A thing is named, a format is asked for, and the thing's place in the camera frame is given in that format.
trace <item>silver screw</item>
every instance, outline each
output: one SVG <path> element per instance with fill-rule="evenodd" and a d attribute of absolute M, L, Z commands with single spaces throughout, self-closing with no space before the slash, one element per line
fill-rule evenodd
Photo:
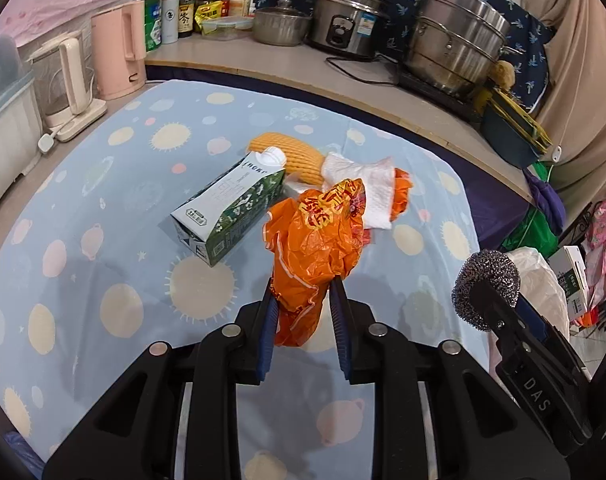
<path fill-rule="evenodd" d="M 461 351 L 461 345 L 459 345 L 458 342 L 452 339 L 443 341 L 441 348 L 443 348 L 443 351 L 449 355 L 456 355 Z"/>
<path fill-rule="evenodd" d="M 150 353 L 154 356 L 160 356 L 167 352 L 167 344 L 163 341 L 157 341 L 150 345 Z"/>
<path fill-rule="evenodd" d="M 241 327 L 238 325 L 235 325 L 234 323 L 225 325 L 221 329 L 221 333 L 225 337 L 236 337 L 237 335 L 239 335 L 241 333 Z"/>
<path fill-rule="evenodd" d="M 387 333 L 387 326 L 382 323 L 372 323 L 368 326 L 368 332 L 376 337 L 382 337 Z"/>

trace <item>white storage container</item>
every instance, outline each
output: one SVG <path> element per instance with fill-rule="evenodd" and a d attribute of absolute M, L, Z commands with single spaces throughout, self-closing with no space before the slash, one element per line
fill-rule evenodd
<path fill-rule="evenodd" d="M 42 133 L 32 72 L 21 62 L 14 41 L 0 36 L 0 198 L 20 173 L 36 164 Z"/>

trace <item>clear plastic lid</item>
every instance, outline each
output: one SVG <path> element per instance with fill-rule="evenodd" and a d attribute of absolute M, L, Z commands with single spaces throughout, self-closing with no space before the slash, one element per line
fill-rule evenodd
<path fill-rule="evenodd" d="M 14 40 L 0 36 L 0 108 L 32 79 L 32 71 L 19 57 Z"/>
<path fill-rule="evenodd" d="M 203 20 L 201 22 L 201 28 L 203 34 L 210 34 L 218 29 L 231 29 L 237 28 L 238 30 L 250 30 L 254 18 L 248 16 L 226 16 L 225 18 L 214 18 L 213 20 Z"/>

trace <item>green plastic bag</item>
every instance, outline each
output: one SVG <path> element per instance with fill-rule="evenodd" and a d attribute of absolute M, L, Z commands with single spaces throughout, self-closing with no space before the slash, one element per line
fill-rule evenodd
<path fill-rule="evenodd" d="M 533 166 L 538 177 L 547 180 L 548 169 L 541 162 Z M 519 247 L 533 247 L 543 254 L 544 258 L 550 257 L 558 249 L 558 238 L 550 231 L 545 215 L 534 206 L 529 207 L 525 218 L 502 243 L 505 251 L 513 251 Z"/>

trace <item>beige curtain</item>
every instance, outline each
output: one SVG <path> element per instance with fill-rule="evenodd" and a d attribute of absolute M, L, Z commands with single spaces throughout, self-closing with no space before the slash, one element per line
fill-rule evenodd
<path fill-rule="evenodd" d="M 550 182 L 567 224 L 606 198 L 606 9 L 600 0 L 522 0 L 558 31 L 545 47 L 551 92 L 537 116 L 563 155 Z"/>

